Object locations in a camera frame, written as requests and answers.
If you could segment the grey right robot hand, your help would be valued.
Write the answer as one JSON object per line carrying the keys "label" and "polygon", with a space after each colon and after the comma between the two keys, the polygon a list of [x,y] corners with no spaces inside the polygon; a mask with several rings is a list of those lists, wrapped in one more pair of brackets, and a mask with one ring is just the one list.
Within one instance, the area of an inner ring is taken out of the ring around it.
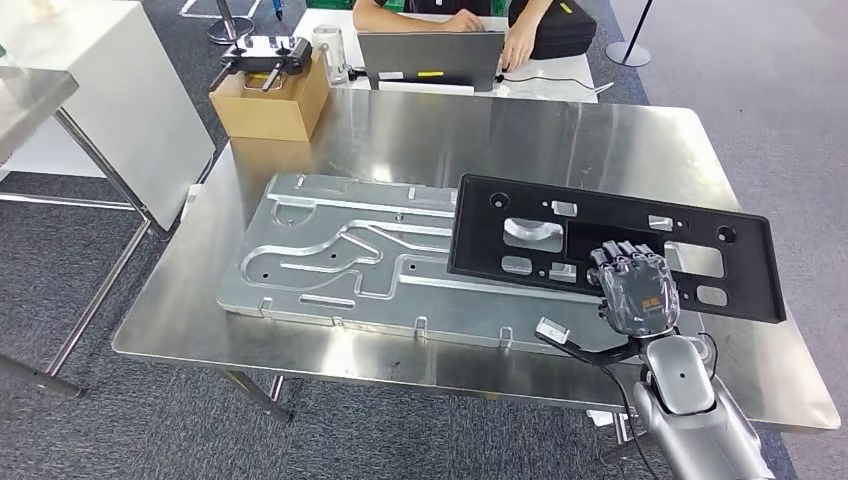
{"label": "grey right robot hand", "polygon": [[603,293],[599,316],[633,338],[671,332],[680,316],[680,296],[666,258],[647,244],[608,240],[590,251]]}

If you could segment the person's right hand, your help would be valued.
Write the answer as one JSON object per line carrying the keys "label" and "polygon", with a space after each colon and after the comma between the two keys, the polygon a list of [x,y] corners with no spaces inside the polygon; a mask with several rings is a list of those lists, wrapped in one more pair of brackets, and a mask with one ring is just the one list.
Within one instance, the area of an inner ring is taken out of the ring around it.
{"label": "person's right hand", "polygon": [[477,15],[467,9],[461,9],[443,22],[441,29],[448,32],[479,32],[485,27]]}

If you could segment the person's left hand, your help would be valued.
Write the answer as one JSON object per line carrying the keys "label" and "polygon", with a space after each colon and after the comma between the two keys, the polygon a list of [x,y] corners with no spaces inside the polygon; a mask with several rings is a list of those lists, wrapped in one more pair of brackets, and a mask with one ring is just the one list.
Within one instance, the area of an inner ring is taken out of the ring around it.
{"label": "person's left hand", "polygon": [[506,37],[501,55],[502,71],[512,72],[525,64],[534,48],[534,40],[533,33],[511,31]]}

